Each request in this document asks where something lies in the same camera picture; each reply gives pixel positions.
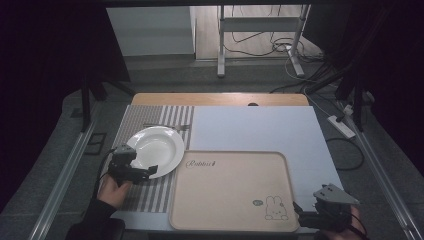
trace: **wooden floor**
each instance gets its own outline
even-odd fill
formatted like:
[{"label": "wooden floor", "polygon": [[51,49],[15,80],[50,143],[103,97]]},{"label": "wooden floor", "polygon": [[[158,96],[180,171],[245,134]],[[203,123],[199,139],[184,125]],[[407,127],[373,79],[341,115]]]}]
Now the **wooden floor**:
[{"label": "wooden floor", "polygon": [[[225,6],[225,17],[299,17],[300,5],[254,5],[254,6]],[[220,8],[217,6],[195,7],[196,15],[196,58],[198,60],[216,59],[219,47],[218,22]],[[260,57],[287,57],[286,52],[272,52],[273,41],[279,38],[293,38],[294,33],[262,33],[248,40],[237,42],[248,38],[256,33],[225,33],[224,45],[229,50],[247,52],[254,55],[265,55]],[[321,50],[314,44],[301,37],[298,51],[307,56],[318,56]],[[291,43],[290,39],[281,39],[277,43]],[[240,52],[230,52],[226,50],[226,58],[252,58]]]}]

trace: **white table surface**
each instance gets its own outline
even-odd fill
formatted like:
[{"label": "white table surface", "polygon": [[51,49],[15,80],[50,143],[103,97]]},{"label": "white table surface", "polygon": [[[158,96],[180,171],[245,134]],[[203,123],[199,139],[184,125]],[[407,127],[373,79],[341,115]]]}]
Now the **white table surface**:
[{"label": "white table surface", "polygon": [[[343,189],[311,106],[196,106],[189,149],[281,152],[287,159],[294,199],[305,211],[314,211],[312,194],[322,184]],[[118,211],[112,217],[124,219],[127,229],[177,231],[168,213]]]}]

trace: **metal rail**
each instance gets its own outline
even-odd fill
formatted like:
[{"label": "metal rail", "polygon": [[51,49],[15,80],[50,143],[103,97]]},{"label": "metal rail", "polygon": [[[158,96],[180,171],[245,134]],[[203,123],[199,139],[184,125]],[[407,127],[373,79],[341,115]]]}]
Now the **metal rail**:
[{"label": "metal rail", "polygon": [[391,206],[407,238],[410,240],[423,240],[423,235],[421,234],[419,227],[415,223],[411,212],[408,210],[408,207],[406,206],[402,197],[399,195],[398,191],[394,187],[389,176],[384,170],[384,167],[381,165],[378,155],[371,147],[371,144],[368,142],[367,137],[363,132],[360,132],[358,130],[351,117],[346,116],[346,121],[349,127],[353,129],[358,141],[362,145],[364,154],[367,156],[368,159],[367,163],[371,171],[374,173],[378,184],[383,190],[383,194],[385,195],[387,202]]},{"label": "metal rail", "polygon": [[28,238],[29,240],[42,240],[45,239],[45,237],[47,236],[47,232],[49,231],[53,219],[59,209],[59,206],[62,203],[63,197],[65,196],[65,193],[68,190],[69,183],[71,182],[72,176],[75,173],[75,170],[83,154],[84,148],[87,145],[91,133],[93,132],[94,127],[97,123],[101,107],[102,104],[99,102],[95,102],[93,104],[93,109],[91,111],[92,121],[88,125],[86,131],[81,132],[78,136],[78,139],[75,142],[75,145],[72,148],[72,151],[65,162],[62,172],[60,173],[56,184],[53,187],[53,190],[50,193],[50,196],[47,199],[47,202],[44,205],[44,208],[41,211],[40,216],[38,217],[38,220],[34,225],[33,230],[31,231],[31,234]]}]

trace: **black curtain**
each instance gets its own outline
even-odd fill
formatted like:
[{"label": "black curtain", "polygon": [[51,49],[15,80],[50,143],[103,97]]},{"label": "black curtain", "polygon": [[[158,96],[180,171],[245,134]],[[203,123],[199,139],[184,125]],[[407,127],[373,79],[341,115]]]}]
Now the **black curtain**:
[{"label": "black curtain", "polygon": [[0,4],[1,209],[49,139],[64,97],[83,78],[97,90],[129,81],[104,7],[35,2]]}]

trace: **cartoon bunny illustration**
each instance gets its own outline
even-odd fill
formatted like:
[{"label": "cartoon bunny illustration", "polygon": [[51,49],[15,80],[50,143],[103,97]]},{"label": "cartoon bunny illustration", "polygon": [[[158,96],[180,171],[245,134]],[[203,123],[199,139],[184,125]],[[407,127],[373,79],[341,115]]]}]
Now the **cartoon bunny illustration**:
[{"label": "cartoon bunny illustration", "polygon": [[287,211],[283,200],[279,196],[269,196],[266,198],[266,216],[267,220],[287,220]]}]

